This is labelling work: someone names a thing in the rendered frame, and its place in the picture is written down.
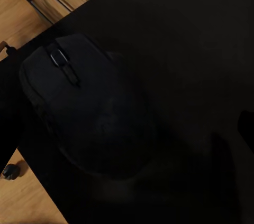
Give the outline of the mouse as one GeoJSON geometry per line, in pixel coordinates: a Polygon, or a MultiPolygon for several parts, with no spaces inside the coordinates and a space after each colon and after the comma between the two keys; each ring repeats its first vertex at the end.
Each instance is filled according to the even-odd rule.
{"type": "Polygon", "coordinates": [[[158,138],[155,103],[124,55],[86,33],[63,36],[25,59],[19,77],[56,148],[82,171],[118,180],[150,158],[158,138]]]}

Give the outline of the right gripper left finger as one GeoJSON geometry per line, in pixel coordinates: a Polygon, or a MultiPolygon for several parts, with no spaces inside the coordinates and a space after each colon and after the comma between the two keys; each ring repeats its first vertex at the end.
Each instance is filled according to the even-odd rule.
{"type": "Polygon", "coordinates": [[[23,111],[0,117],[0,174],[28,131],[23,111]]]}

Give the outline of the swivel chair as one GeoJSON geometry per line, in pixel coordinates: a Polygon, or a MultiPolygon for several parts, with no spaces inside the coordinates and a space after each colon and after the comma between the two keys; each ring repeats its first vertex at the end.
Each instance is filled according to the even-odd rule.
{"type": "MultiPolygon", "coordinates": [[[[10,47],[7,42],[3,41],[0,43],[0,52],[4,49],[7,48],[6,53],[8,55],[11,55],[16,51],[15,47],[10,47]]],[[[7,179],[7,180],[15,180],[20,174],[20,167],[18,167],[15,164],[7,164],[3,170],[3,172],[0,174],[0,179],[7,179]]]]}

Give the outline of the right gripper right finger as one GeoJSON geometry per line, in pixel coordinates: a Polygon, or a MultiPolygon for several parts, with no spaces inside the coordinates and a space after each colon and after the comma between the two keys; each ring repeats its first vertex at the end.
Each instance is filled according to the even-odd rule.
{"type": "Polygon", "coordinates": [[[238,120],[237,130],[254,153],[254,113],[242,111],[238,120]]]}

